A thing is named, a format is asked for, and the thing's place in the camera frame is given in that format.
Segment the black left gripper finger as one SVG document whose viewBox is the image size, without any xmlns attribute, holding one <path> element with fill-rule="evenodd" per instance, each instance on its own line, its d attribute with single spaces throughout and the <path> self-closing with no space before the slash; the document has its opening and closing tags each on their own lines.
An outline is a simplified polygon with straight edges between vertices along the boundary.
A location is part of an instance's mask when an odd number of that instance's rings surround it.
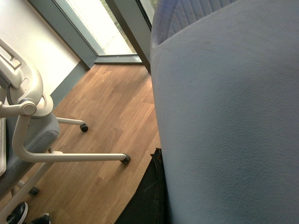
<svg viewBox="0 0 299 224">
<path fill-rule="evenodd" d="M 150 163 L 116 224 L 166 224 L 166 183 L 162 150 L 156 148 Z"/>
</svg>

